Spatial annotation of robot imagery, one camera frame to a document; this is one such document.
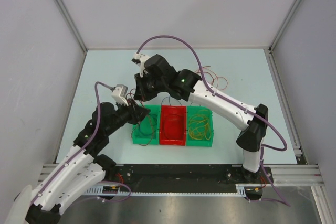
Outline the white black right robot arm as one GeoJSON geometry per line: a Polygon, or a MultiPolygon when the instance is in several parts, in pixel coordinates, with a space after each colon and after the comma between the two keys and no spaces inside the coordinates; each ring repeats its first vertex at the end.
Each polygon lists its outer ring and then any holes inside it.
{"type": "Polygon", "coordinates": [[[160,55],[134,54],[132,62],[140,68],[134,76],[136,100],[150,101],[159,93],[166,92],[176,100],[201,105],[229,120],[240,130],[236,143],[243,149],[243,179],[254,183],[261,177],[261,145],[267,131],[265,120],[268,116],[265,105],[254,107],[233,99],[193,71],[176,71],[160,55]]]}

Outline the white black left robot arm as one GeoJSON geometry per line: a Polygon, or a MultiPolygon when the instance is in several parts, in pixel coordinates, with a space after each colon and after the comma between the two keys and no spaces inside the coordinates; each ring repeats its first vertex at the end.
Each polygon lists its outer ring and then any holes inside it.
{"type": "Polygon", "coordinates": [[[124,105],[97,105],[66,157],[33,191],[23,223],[58,223],[65,211],[90,187],[116,175],[116,163],[101,151],[109,136],[126,124],[136,125],[150,109],[128,99],[124,105]]]}

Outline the left green plastic bin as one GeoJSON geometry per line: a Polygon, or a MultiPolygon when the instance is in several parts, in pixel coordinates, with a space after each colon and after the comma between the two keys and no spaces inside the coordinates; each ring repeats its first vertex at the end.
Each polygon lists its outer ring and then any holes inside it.
{"type": "Polygon", "coordinates": [[[161,107],[159,105],[145,105],[145,107],[151,112],[140,124],[133,126],[132,142],[143,146],[158,145],[161,107]]]}

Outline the green plastic bin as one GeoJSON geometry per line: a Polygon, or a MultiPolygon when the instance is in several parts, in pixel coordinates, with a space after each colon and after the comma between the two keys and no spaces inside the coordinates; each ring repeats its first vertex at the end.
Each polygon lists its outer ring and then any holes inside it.
{"type": "Polygon", "coordinates": [[[132,142],[143,146],[158,145],[161,107],[159,105],[145,105],[145,107],[151,112],[140,124],[133,126],[132,142]]]}
{"type": "Polygon", "coordinates": [[[187,106],[186,115],[186,146],[212,147],[212,111],[203,106],[187,106]]]}

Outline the red plastic bin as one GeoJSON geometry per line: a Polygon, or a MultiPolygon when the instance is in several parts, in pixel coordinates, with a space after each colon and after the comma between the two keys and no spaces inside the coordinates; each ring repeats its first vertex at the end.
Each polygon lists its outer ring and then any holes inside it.
{"type": "Polygon", "coordinates": [[[161,106],[160,145],[185,146],[186,144],[186,107],[161,106]]]}

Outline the right green plastic bin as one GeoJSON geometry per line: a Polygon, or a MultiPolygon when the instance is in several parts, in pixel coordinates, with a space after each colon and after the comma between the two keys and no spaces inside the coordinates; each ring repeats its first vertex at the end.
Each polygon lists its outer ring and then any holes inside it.
{"type": "Polygon", "coordinates": [[[203,106],[187,106],[186,115],[186,146],[212,147],[212,111],[203,106]]]}

